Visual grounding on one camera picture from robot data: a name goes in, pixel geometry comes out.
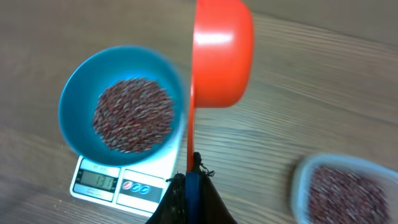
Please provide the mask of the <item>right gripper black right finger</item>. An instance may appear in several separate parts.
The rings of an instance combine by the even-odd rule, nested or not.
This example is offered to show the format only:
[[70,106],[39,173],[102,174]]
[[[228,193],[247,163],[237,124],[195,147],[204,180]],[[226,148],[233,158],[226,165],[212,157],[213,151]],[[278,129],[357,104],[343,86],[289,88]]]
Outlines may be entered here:
[[237,224],[210,179],[215,173],[203,165],[199,152],[194,153],[194,171],[199,173],[200,177],[198,222],[200,224]]

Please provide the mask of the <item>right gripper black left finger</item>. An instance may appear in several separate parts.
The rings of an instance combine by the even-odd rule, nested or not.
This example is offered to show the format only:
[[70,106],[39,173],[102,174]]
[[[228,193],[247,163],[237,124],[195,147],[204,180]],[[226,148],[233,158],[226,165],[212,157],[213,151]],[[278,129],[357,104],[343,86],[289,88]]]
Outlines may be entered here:
[[167,179],[167,188],[156,211],[148,219],[146,224],[186,224],[186,198],[185,175],[177,173],[173,178]]

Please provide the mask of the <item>red scoop with blue handle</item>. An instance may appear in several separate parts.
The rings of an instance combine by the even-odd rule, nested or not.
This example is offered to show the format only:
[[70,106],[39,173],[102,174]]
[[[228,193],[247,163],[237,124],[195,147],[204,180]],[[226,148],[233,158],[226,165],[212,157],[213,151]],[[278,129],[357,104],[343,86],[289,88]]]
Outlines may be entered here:
[[187,222],[200,221],[200,155],[194,150],[198,108],[226,108],[244,95],[254,52],[254,23],[241,0],[198,0],[192,47],[185,198]]

